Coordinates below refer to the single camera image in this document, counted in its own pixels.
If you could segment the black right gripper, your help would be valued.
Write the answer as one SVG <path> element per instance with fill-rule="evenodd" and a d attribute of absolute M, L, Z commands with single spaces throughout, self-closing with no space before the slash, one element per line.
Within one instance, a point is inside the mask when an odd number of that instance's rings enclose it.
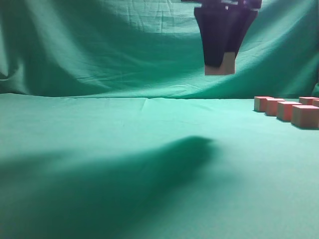
<path fill-rule="evenodd" d="M 244 37 L 258 15 L 261 0 L 182 0 L 200 3 L 194 15 L 200 30 L 204 64 L 219 68 L 226 52 L 238 55 Z"/>

